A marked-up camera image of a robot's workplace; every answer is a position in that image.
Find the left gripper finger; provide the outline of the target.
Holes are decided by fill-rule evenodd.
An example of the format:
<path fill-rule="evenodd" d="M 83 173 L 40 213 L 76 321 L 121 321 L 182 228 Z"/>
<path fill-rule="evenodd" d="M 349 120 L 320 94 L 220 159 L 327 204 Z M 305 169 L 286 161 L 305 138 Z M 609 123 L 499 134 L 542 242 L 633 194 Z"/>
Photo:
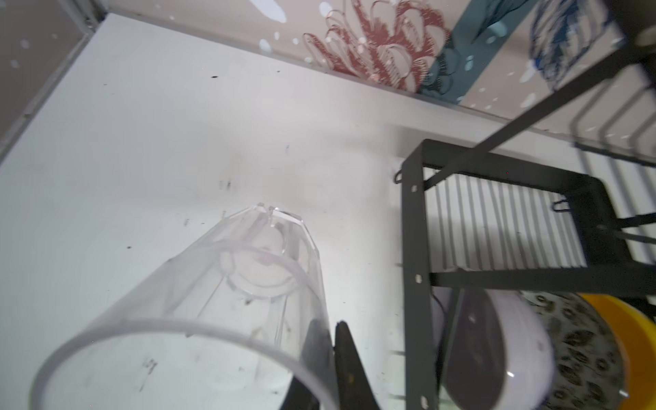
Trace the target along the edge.
<path fill-rule="evenodd" d="M 311 323 L 302 357 L 307 358 L 316 348 L 328 350 L 327 365 L 336 382 L 338 409 L 380 409 L 360 360 L 350 328 L 345 321 L 336 325 L 335 343 L 316 320 Z M 294 377 L 279 409 L 326 409 L 319 398 Z"/>

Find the clear glass tumbler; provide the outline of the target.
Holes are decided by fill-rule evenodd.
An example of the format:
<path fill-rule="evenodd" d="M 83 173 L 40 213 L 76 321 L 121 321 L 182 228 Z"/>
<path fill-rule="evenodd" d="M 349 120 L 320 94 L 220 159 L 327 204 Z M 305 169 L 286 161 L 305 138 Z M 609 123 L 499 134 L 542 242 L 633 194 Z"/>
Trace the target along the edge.
<path fill-rule="evenodd" d="M 32 409 L 336 409 L 319 251 L 264 204 L 223 219 L 55 350 Z"/>

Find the pink patterned bowl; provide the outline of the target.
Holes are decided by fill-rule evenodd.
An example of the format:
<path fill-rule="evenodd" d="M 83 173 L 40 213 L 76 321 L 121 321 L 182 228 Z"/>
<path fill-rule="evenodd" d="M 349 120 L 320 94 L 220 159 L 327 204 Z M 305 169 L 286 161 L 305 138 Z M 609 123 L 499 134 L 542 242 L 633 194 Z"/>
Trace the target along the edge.
<path fill-rule="evenodd" d="M 610 326 L 576 293 L 522 290 L 555 352 L 555 377 L 542 409 L 617 409 L 625 366 Z"/>

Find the yellow bowl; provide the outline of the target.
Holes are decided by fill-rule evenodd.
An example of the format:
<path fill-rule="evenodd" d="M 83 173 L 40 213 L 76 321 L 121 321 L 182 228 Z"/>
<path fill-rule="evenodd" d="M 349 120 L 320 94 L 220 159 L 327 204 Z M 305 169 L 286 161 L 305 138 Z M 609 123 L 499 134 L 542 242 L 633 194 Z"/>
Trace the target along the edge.
<path fill-rule="evenodd" d="M 655 408 L 655 324 L 616 297 L 581 294 L 609 324 L 625 364 L 625 398 L 620 409 Z"/>

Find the black two-tier dish rack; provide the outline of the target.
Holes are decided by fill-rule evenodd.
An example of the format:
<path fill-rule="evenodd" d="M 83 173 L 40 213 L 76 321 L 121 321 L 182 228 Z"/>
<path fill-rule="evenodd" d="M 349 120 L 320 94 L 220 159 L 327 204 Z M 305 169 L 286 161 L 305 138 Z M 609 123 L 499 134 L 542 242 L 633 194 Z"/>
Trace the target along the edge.
<path fill-rule="evenodd" d="M 577 100 L 570 151 L 581 172 L 497 149 Z M 655 316 L 655 157 L 643 137 L 610 137 L 655 101 L 655 29 L 625 27 L 620 47 L 528 112 L 467 148 L 422 141 L 401 187 L 406 405 L 436 409 L 464 290 L 538 290 L 617 297 Z"/>

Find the lilac bowl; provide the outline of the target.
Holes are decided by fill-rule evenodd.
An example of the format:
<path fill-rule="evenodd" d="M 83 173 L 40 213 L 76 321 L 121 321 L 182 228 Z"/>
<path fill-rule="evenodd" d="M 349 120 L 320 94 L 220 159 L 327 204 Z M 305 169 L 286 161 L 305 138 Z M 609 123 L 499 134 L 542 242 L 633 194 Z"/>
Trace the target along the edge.
<path fill-rule="evenodd" d="M 511 290 L 463 290 L 443 377 L 459 409 L 538 409 L 555 377 L 542 321 Z"/>

